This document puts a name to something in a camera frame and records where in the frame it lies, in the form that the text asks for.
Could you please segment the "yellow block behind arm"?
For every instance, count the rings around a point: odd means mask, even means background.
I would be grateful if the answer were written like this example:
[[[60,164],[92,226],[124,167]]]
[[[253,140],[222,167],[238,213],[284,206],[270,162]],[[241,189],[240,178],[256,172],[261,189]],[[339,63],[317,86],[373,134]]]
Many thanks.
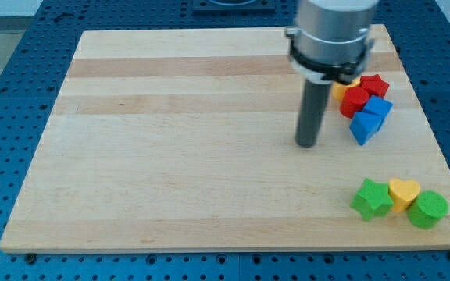
[[[359,85],[360,85],[359,77],[355,78],[350,84],[341,84],[338,82],[333,82],[330,92],[333,98],[335,98],[338,101],[342,101],[345,96],[345,92],[349,88],[358,87]]]

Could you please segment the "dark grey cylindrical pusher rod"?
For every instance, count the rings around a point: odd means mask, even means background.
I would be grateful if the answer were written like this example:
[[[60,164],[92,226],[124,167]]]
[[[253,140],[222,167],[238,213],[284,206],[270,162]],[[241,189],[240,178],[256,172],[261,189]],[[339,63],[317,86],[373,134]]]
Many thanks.
[[[298,146],[311,148],[316,144],[330,88],[331,83],[315,84],[310,80],[305,81],[295,134]]]

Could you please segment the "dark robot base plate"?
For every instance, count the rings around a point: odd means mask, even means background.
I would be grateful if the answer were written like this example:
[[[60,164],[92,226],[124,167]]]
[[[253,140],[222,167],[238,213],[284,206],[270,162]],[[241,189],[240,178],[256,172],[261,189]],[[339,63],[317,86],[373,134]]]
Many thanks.
[[[214,12],[274,12],[275,0],[191,0],[194,14]]]

